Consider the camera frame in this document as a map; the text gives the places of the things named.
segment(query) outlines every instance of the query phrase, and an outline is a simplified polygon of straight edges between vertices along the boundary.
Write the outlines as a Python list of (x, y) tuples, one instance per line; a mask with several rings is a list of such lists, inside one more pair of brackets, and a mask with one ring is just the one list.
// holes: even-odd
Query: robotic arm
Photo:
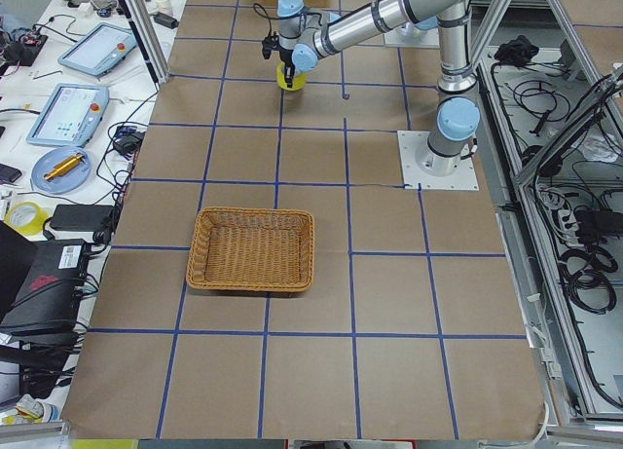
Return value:
[(284, 78), (292, 87), (295, 75), (313, 70), (318, 62), (408, 21), (418, 23), (437, 16), (442, 75), (439, 86), (460, 94), (475, 85), (469, 58), (469, 0), (375, 0), (343, 18), (306, 8), (303, 0), (279, 0), (278, 37), (267, 37), (264, 58), (278, 50)]

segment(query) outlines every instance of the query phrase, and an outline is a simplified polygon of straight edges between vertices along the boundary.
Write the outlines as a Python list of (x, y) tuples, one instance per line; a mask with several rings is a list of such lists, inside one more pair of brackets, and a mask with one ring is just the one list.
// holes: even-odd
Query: small object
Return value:
[(500, 45), (494, 58), (500, 64), (524, 67), (532, 58), (538, 55), (539, 48), (533, 45), (524, 35), (519, 35), (515, 40)]
[(72, 156), (69, 156), (59, 164), (56, 164), (52, 171), (45, 174), (43, 177), (46, 179), (46, 181), (52, 181), (54, 178), (64, 176), (69, 171), (77, 167), (84, 158), (85, 156), (83, 154), (74, 154)]
[(32, 66), (47, 41), (48, 35), (42, 35), (37, 31), (28, 32), (21, 41), (5, 45), (2, 58), (9, 64), (19, 63), (20, 67)]
[(0, 190), (0, 220), (4, 220), (11, 208), (13, 200), (13, 191), (6, 189)]
[(308, 81), (308, 75), (305, 72), (300, 74), (295, 74), (294, 77), (291, 78), (290, 84), (288, 84), (288, 79), (285, 77), (284, 73), (285, 64), (280, 62), (276, 66), (276, 82), (277, 84), (289, 92), (296, 92), (302, 89)]
[(32, 417), (24, 417), (23, 415), (8, 415), (2, 417), (3, 425), (27, 425), (29, 423), (35, 423), (35, 419)]
[(95, 77), (117, 66), (136, 47), (131, 30), (102, 22), (58, 58), (58, 64)]
[(80, 6), (78, 6), (78, 16), (82, 18), (90, 16), (92, 12), (93, 6), (91, 3), (81, 3)]
[(113, 149), (119, 155), (128, 156), (140, 149), (145, 132), (115, 132), (113, 137)]
[(16, 232), (30, 237), (43, 230), (43, 222), (48, 214), (34, 203), (21, 203), (13, 206), (5, 217), (5, 223)]
[(43, 405), (41, 402), (32, 398), (29, 393), (26, 393), (21, 397), (19, 402), (16, 404), (16, 409), (20, 414), (27, 415), (35, 420), (43, 417)]
[(543, 113), (541, 118), (538, 120), (538, 123), (536, 124), (536, 128), (530, 131), (530, 134), (535, 134), (537, 136), (541, 135), (541, 131), (543, 131), (543, 127), (545, 126), (545, 123), (547, 123), (547, 120), (549, 120), (549, 115), (552, 114), (552, 111), (554, 110), (547, 110), (545, 111), (545, 113)]
[(21, 170), (0, 164), (0, 183), (15, 183), (21, 177)]
[(156, 8), (159, 13), (166, 14), (167, 16), (173, 16), (173, 8), (171, 6), (171, 0), (154, 0), (156, 2)]
[(313, 281), (313, 216), (208, 207), (197, 216), (186, 280), (199, 289), (296, 293)]
[(168, 16), (164, 13), (156, 13), (154, 15), (154, 22), (160, 25), (164, 25), (168, 28), (177, 28), (177, 26), (179, 25), (179, 22), (176, 18), (172, 18), (171, 16)]
[(59, 204), (50, 219), (50, 228), (64, 232), (94, 232), (112, 222), (112, 206)]
[(58, 84), (26, 136), (34, 145), (85, 145), (108, 105), (105, 87)]
[[(63, 177), (46, 179), (46, 175), (52, 173), (59, 162), (62, 163), (72, 156), (75, 157), (76, 154), (82, 154), (78, 166), (67, 172)], [(92, 162), (85, 149), (80, 147), (59, 147), (39, 159), (32, 169), (31, 181), (33, 186), (45, 193), (64, 194), (84, 183), (89, 178), (91, 168)]]

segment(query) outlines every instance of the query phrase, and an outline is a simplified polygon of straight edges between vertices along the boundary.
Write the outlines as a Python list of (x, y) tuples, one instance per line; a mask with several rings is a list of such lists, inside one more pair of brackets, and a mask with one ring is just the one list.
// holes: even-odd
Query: blue tape line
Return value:
[[(216, 109), (214, 111), (214, 121), (213, 121), (213, 125), (216, 125), (216, 122), (218, 120), (218, 112), (219, 112), (219, 108), (221, 106), (221, 99), (223, 96), (223, 88), (225, 85), (224, 82), (224, 78), (225, 78), (225, 72), (227, 70), (227, 64), (229, 62), (229, 57), (230, 57), (230, 52), (232, 49), (232, 38), (234, 36), (234, 29), (236, 27), (236, 17), (238, 15), (238, 7), (235, 8), (234, 10), (234, 18), (232, 20), (232, 28), (230, 30), (230, 39), (229, 39), (229, 43), (227, 46), (227, 52), (225, 55), (225, 64), (223, 66), (223, 74), (221, 75), (221, 84), (220, 84), (220, 88), (219, 88), (219, 94), (218, 94), (218, 99), (216, 102)], [(210, 162), (210, 156), (211, 156), (211, 152), (212, 152), (212, 146), (214, 143), (214, 134), (216, 132), (216, 126), (212, 126), (212, 132), (211, 132), (211, 136), (210, 136), (210, 143), (209, 143), (209, 148), (207, 151), (207, 157), (206, 157), (206, 162), (205, 162), (205, 168), (203, 170), (203, 179), (207, 179), (207, 171), (208, 171), (208, 167), (209, 167), (209, 162)], [(198, 207), (197, 207), (197, 212), (199, 212), (199, 210), (202, 208), (202, 202), (203, 202), (203, 195), (205, 192), (205, 183), (202, 183), (202, 189), (200, 191), (200, 196), (199, 196), (199, 203), (198, 203)], [(184, 282), (184, 286), (182, 288), (182, 295), (181, 295), (181, 299), (180, 299), (180, 304), (178, 307), (178, 312), (177, 312), (177, 323), (175, 324), (175, 332), (173, 333), (173, 342), (171, 345), (171, 353), (170, 353), (170, 358), (169, 358), (169, 364), (168, 364), (168, 370), (166, 372), (166, 381), (165, 381), (165, 391), (163, 394), (163, 401), (161, 404), (161, 413), (160, 413), (160, 418), (158, 421), (158, 428), (156, 430), (156, 438), (160, 438), (161, 434), (162, 434), (162, 430), (163, 430), (163, 424), (165, 421), (165, 412), (166, 412), (166, 402), (168, 399), (168, 389), (170, 386), (170, 379), (171, 379), (171, 372), (172, 372), (172, 368), (173, 368), (173, 362), (175, 360), (175, 352), (177, 349), (177, 337), (178, 337), (178, 332), (180, 329), (180, 322), (182, 320), (182, 313), (183, 313), (183, 309), (184, 309), (184, 299), (186, 297), (186, 282)]]
[(264, 331), (262, 332), (262, 363), (260, 368), (260, 398), (259, 398), (259, 408), (257, 415), (257, 437), (258, 439), (262, 438), (264, 433), (264, 398), (266, 394), (266, 356), (268, 354), (268, 346), (269, 346), (269, 320), (270, 320), (270, 311), (271, 311), (271, 298), (266, 299), (266, 308), (264, 310)]
[(150, 329), (91, 327), (89, 332), (96, 334), (163, 334), (172, 335), (237, 335), (245, 337), (315, 337), (358, 339), (444, 339), (444, 340), (526, 340), (522, 334), (418, 334), (401, 332), (301, 332), (287, 330), (217, 330), (217, 329)]
[(446, 392), (448, 394), (448, 404), (450, 407), (450, 417), (452, 419), (452, 428), (455, 439), (458, 439), (458, 423), (457, 412), (455, 411), (455, 403), (452, 396), (452, 386), (450, 383), (450, 370), (448, 369), (448, 358), (446, 357), (446, 347), (444, 345), (443, 328), (441, 316), (439, 314), (439, 301), (437, 299), (437, 289), (435, 286), (435, 276), (432, 267), (432, 257), (430, 256), (430, 243), (428, 240), (428, 227), (426, 224), (426, 212), (424, 210), (423, 197), (421, 196), (421, 187), (418, 189), (418, 202), (420, 204), (421, 227), (424, 237), (424, 247), (426, 249), (426, 261), (428, 264), (428, 276), (430, 278), (430, 289), (432, 292), (432, 302), (435, 310), (435, 320), (437, 321), (437, 332), (439, 333), (439, 349), (441, 351), (441, 361), (444, 368), (444, 378), (446, 381)]
[(214, 125), (208, 125), (204, 123), (159, 123), (153, 122), (149, 126), (169, 126), (179, 128), (212, 128)]
[(623, 28), (623, 25), (596, 25), (593, 23), (575, 23), (574, 27), (590, 27), (590, 28)]
[(411, 113), (409, 113), (409, 95), (407, 94), (407, 88), (405, 80), (405, 69), (402, 65), (402, 54), (400, 53), (400, 49), (396, 48), (396, 52), (398, 53), (398, 68), (400, 69), (400, 79), (402, 80), (402, 97), (405, 100), (405, 113), (407, 115), (407, 130), (411, 130)]
[(505, 254), (494, 252), (392, 252), (392, 251), (354, 251), (355, 256), (387, 256), (387, 257), (477, 257), (505, 258)]
[(173, 363), (175, 362), (175, 352), (177, 351), (177, 337), (180, 324), (182, 322), (182, 312), (184, 311), (184, 302), (186, 299), (186, 282), (182, 286), (182, 293), (177, 306), (177, 318), (175, 320), (175, 329), (173, 330), (173, 340), (171, 342), (171, 352), (168, 356), (168, 366), (166, 368), (165, 388), (163, 389), (163, 399), (160, 405), (160, 415), (158, 417), (158, 426), (156, 428), (156, 438), (160, 438), (165, 424), (166, 403), (168, 401), (168, 390), (170, 388), (171, 374), (173, 372)]
[(189, 251), (188, 246), (134, 246), (129, 244), (113, 244), (113, 249), (137, 249), (137, 250), (153, 250), (153, 251)]
[(344, 118), (344, 155), (345, 155), (345, 172), (347, 182), (347, 221), (348, 221), (348, 288), (350, 290), (350, 328), (352, 331), (352, 376), (354, 379), (354, 413), (355, 424), (357, 428), (357, 439), (363, 437), (361, 428), (361, 401), (359, 397), (359, 361), (357, 357), (357, 320), (355, 308), (355, 289), (354, 289), (354, 266), (352, 263), (352, 217), (350, 207), (350, 168), (348, 158), (348, 122)]

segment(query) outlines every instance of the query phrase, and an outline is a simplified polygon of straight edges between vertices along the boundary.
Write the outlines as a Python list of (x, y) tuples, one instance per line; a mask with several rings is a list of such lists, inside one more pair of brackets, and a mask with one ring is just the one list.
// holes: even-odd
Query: electronic device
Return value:
[(169, 16), (165, 13), (155, 13), (154, 14), (154, 22), (160, 25), (164, 25), (167, 28), (177, 28), (179, 22), (176, 18)]
[(21, 176), (21, 170), (0, 164), (0, 183), (15, 183)]
[(58, 59), (58, 64), (100, 77), (112, 70), (136, 47), (131, 30), (100, 23)]
[(0, 222), (0, 322), (13, 335), (71, 331), (89, 257), (84, 240), (31, 242)]
[(48, 35), (32, 30), (20, 37), (19, 41), (6, 45), (1, 57), (9, 64), (19, 64), (19, 67), (32, 66), (47, 41)]
[(58, 84), (26, 136), (34, 145), (81, 147), (93, 136), (108, 106), (105, 87)]
[(113, 149), (119, 155), (129, 157), (140, 149), (145, 132), (138, 131), (136, 126), (119, 126), (113, 136)]
[(50, 228), (66, 232), (94, 232), (112, 223), (112, 206), (60, 204), (50, 220)]

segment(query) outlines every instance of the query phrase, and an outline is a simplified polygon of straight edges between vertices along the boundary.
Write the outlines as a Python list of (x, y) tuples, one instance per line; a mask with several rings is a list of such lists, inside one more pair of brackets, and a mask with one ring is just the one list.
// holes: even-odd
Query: black cable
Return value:
[(586, 346), (586, 341), (584, 340), (584, 335), (582, 334), (582, 331), (579, 328), (579, 322), (577, 321), (577, 318), (575, 317), (575, 312), (573, 311), (573, 307), (569, 301), (567, 301), (567, 309), (568, 309), (568, 313), (571, 319), (573, 331), (575, 332), (575, 336), (577, 338), (578, 344), (580, 346), (580, 351), (582, 353), (582, 361), (584, 363), (584, 369), (586, 370), (588, 374), (589, 380), (591, 381), (593, 388), (595, 389), (597, 394), (607, 403), (609, 403), (613, 407), (623, 410), (623, 402), (621, 402), (620, 400), (616, 400), (611, 395), (608, 395), (602, 388), (601, 383), (597, 380), (597, 377), (595, 376), (595, 371), (593, 370), (591, 358), (589, 357), (589, 352)]
[(86, 330), (89, 330), (89, 327), (85, 325), (83, 322), (80, 322), (76, 319), (47, 319), (47, 320), (35, 320), (33, 322), (26, 322), (22, 324), (0, 324), (0, 330), (12, 330), (12, 329), (21, 329), (23, 327), (31, 327), (33, 325), (50, 325), (50, 324), (78, 324), (81, 327), (84, 327)]
[[(108, 196), (111, 193), (111, 191), (107, 192), (106, 194), (104, 194), (101, 198), (99, 198), (97, 201), (95, 201), (94, 203), (91, 204), (85, 204), (85, 206), (95, 206), (97, 203), (100, 203), (106, 196)], [(72, 201), (71, 199), (67, 199), (64, 198), (62, 196), (51, 196), (49, 194), (44, 194), (44, 193), (40, 193), (38, 191), (26, 191), (23, 193), (18, 193), (18, 196), (29, 196), (31, 194), (36, 194), (37, 196), (43, 196), (44, 198), (50, 198), (50, 199), (59, 199), (61, 201), (66, 201), (70, 204), (75, 204), (75, 205), (81, 205), (82, 203), (77, 203), (75, 201)]]
[(575, 106), (574, 106), (574, 107), (573, 107), (573, 109), (569, 112), (569, 114), (568, 114), (568, 116), (567, 116), (567, 121), (568, 121), (568, 119), (569, 119), (571, 116), (573, 116), (573, 114), (574, 114), (574, 113), (575, 113), (575, 112), (579, 109), (580, 105), (584, 102), (584, 100), (585, 100), (586, 98), (588, 98), (588, 96), (589, 96), (592, 92), (594, 92), (594, 91), (595, 91), (595, 90), (599, 87), (599, 85), (600, 85), (601, 83), (603, 83), (604, 81), (606, 81), (606, 80), (607, 80), (607, 79), (609, 79), (609, 78), (610, 78), (610, 76), (604, 76), (604, 77), (602, 77), (600, 80), (598, 80), (597, 82), (595, 82), (595, 84), (593, 84), (593, 85), (592, 85), (592, 86), (588, 89), (588, 91), (586, 91), (586, 92), (582, 95), (582, 97), (580, 97), (580, 99), (579, 99), (579, 100), (577, 100), (577, 103), (575, 103)]
[(76, 23), (76, 20), (78, 20), (75, 16), (69, 16), (68, 14), (54, 14), (53, 16), (51, 16), (51, 17), (48, 19), (48, 23), (50, 23), (50, 22), (54, 22), (54, 20), (55, 20), (56, 18), (70, 18), (70, 19), (72, 19), (72, 20), (71, 20), (71, 22), (69, 22), (69, 23), (67, 24), (67, 26), (65, 27), (65, 33), (67, 33), (67, 34), (69, 34), (69, 35), (76, 35), (76, 36), (78, 36), (78, 37), (84, 37), (84, 36), (86, 36), (86, 34), (84, 34), (84, 33), (77, 33), (77, 32), (70, 32), (70, 31), (69, 31), (69, 29), (71, 28), (71, 26), (72, 26), (74, 23)]
[(623, 157), (623, 148), (621, 148), (619, 144), (610, 139), (601, 122), (597, 123), (597, 126), (599, 127), (600, 132), (602, 133), (602, 137), (604, 138), (610, 150), (617, 154), (619, 157)]
[(25, 108), (4, 108), (4, 109), (0, 110), (0, 113), (7, 113), (9, 111), (23, 111), (24, 113), (32, 113), (33, 115), (40, 115), (41, 114), (40, 111), (27, 110)]
[[(518, 92), (520, 88), (528, 84), (530, 85), (536, 84), (536, 87), (526, 87), (522, 89), (520, 92)], [(538, 118), (538, 119), (542, 118), (545, 114), (550, 115), (556, 112), (556, 110), (558, 110), (559, 108), (559, 104), (560, 104), (559, 99), (560, 99), (567, 106), (567, 110), (562, 116), (558, 118), (550, 118), (548, 116), (545, 122), (546, 123), (558, 123), (564, 120), (567, 117), (568, 113), (571, 111), (570, 101), (568, 100), (566, 96), (564, 96), (560, 92), (557, 92), (554, 90), (543, 89), (543, 86), (554, 89), (554, 86), (552, 84), (550, 84), (549, 82), (541, 81), (539, 79), (530, 79), (528, 81), (521, 82), (514, 88), (511, 88), (510, 86), (506, 85), (508, 90), (513, 93), (513, 99), (515, 100), (515, 103), (517, 103), (518, 106), (520, 106), (522, 109), (526, 110), (528, 113), (530, 113), (531, 115), (533, 115), (535, 118)], [(526, 105), (525, 103), (526, 98), (532, 98), (535, 96), (543, 96), (543, 95), (548, 95), (554, 100), (553, 108), (541, 112), (537, 110), (532, 110)]]
[(270, 30), (271, 32), (273, 31), (272, 24), (270, 23), (271, 20), (295, 19), (295, 18), (297, 18), (297, 17), (299, 17), (301, 15), (301, 13), (297, 13), (297, 14), (293, 14), (291, 16), (283, 16), (283, 17), (274, 18), (274, 17), (269, 15), (269, 12), (260, 3), (253, 3), (253, 12), (255, 14), (257, 14), (260, 18), (266, 19), (269, 22), (269, 25), (271, 26), (271, 30)]
[(32, 28), (39, 28), (39, 30), (41, 30), (42, 28), (47, 28), (48, 30), (54, 32), (57, 35), (60, 35), (63, 38), (66, 38), (67, 40), (71, 41), (72, 43), (78, 43), (78, 40), (76, 40), (75, 38), (71, 38), (69, 35), (65, 35), (62, 32), (59, 32), (58, 30), (56, 30), (55, 28), (51, 28), (49, 27), (46, 23), (35, 23), (32, 25)]
[(56, 288), (59, 285), (62, 285), (64, 283), (70, 283), (70, 282), (82, 282), (83, 284), (87, 284), (89, 286), (92, 286), (93, 288), (97, 289), (97, 286), (92, 284), (90, 281), (88, 281), (87, 279), (84, 278), (80, 278), (80, 277), (71, 277), (68, 279), (58, 279), (57, 281), (51, 281), (50, 283), (47, 283), (39, 288), (36, 288), (32, 291), (30, 291), (27, 295), (23, 296), (21, 299), (13, 302), (13, 304), (9, 307), (8, 312), (14, 310), (15, 308), (23, 305), (24, 303), (27, 303), (28, 301), (32, 300), (33, 298), (36, 298), (37, 296), (41, 295), (42, 293), (45, 293), (48, 290), (52, 290), (53, 288)]
[(497, 80), (495, 79), (495, 70), (498, 67), (500, 67), (501, 65), (502, 65), (501, 62), (496, 62), (496, 63), (492, 64), (490, 73), (491, 73), (492, 80), (494, 81), (495, 94), (497, 95), (497, 100), (499, 102), (500, 109), (502, 111), (502, 114), (504, 115), (504, 120), (506, 121), (506, 125), (508, 126), (511, 134), (514, 137), (513, 143), (515, 144), (515, 150), (517, 151), (517, 153), (519, 155), (521, 155), (523, 153), (523, 149), (521, 149), (519, 147), (519, 143), (521, 142), (522, 144), (524, 144), (524, 146), (526, 146), (526, 148), (528, 148), (530, 146), (519, 135), (519, 133), (517, 131), (515, 131), (515, 127), (513, 126), (513, 122), (510, 119), (510, 115), (508, 114), (508, 111), (506, 110), (506, 106), (504, 105), (504, 98), (503, 98), (503, 96), (501, 94), (501, 91), (499, 89), (499, 84), (497, 83)]

